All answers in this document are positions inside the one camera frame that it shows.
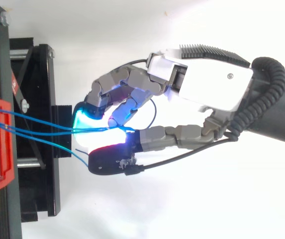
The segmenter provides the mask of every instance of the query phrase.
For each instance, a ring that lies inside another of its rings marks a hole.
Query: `black metal frame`
[[[17,49],[17,45],[31,49],[26,61],[10,61],[10,48]],[[30,104],[27,115],[71,126],[72,106],[55,105],[53,59],[49,50],[50,46],[45,44],[34,47],[31,38],[10,42],[8,27],[0,24],[0,99],[10,102],[13,110],[21,113],[20,100],[24,97]],[[13,103],[11,68],[20,85],[15,98],[18,104]],[[57,132],[50,126],[43,127],[16,117],[12,117],[12,124],[34,131]],[[44,139],[71,149],[70,135]],[[18,170],[17,155],[36,157],[37,152],[40,154],[37,158],[44,162],[43,167]],[[13,137],[15,179],[0,190],[0,239],[21,239],[21,221],[36,221],[39,211],[47,211],[48,216],[60,212],[59,157],[70,157],[70,154],[41,143],[33,147],[28,140]]]
[[[2,25],[0,25],[0,99],[13,105],[8,27]],[[2,239],[22,238],[15,137],[13,138],[13,160],[15,179],[0,190],[0,238]]]
[[[21,49],[32,42],[30,38],[11,39],[11,50]],[[25,59],[11,61],[21,90],[21,93],[15,95],[17,104],[14,111],[22,113],[20,103],[26,99],[30,105],[26,115],[70,127],[72,106],[55,105],[54,68],[50,54],[52,48],[46,44],[29,45],[28,48]],[[57,132],[56,128],[22,118],[15,117],[15,123],[17,127],[33,131]],[[71,149],[70,135],[41,138]],[[47,211],[48,216],[56,216],[60,212],[58,157],[71,155],[46,144],[34,141],[31,144],[25,138],[17,137],[16,140],[19,159],[36,157],[39,152],[42,160],[41,167],[18,169],[22,222],[37,221],[39,211]]]

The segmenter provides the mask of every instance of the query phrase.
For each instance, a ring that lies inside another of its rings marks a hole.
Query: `robotic hand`
[[[146,62],[147,70],[133,66]],[[250,63],[215,47],[181,46],[151,53],[147,60],[120,66],[92,84],[92,91],[76,105],[92,119],[101,119],[119,104],[108,120],[122,126],[153,96],[163,93],[203,105],[213,113],[199,125],[176,128],[155,126],[127,133],[126,143],[96,149],[89,154],[89,171],[98,175],[136,174],[170,163],[209,147],[237,141],[244,130],[285,141],[285,69],[276,60],[257,58]],[[137,165],[135,153],[167,146],[192,149],[151,165]]]

